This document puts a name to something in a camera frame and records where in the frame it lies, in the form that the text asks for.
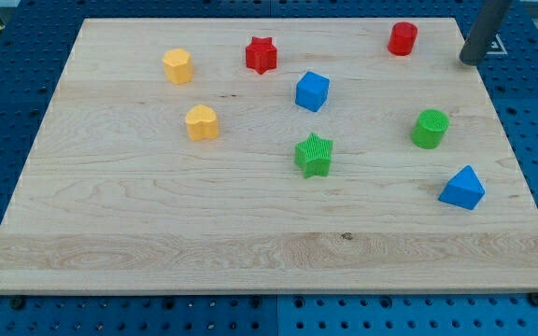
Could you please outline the grey cylindrical robot arm rod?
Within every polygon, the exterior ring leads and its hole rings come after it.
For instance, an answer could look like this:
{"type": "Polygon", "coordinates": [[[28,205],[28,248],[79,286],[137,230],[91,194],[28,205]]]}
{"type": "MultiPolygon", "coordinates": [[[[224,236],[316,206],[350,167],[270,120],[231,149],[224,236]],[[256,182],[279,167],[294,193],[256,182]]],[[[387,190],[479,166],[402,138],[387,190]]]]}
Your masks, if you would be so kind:
{"type": "Polygon", "coordinates": [[[488,53],[491,42],[502,26],[512,0],[485,0],[464,41],[459,60],[478,66],[488,53]]]}

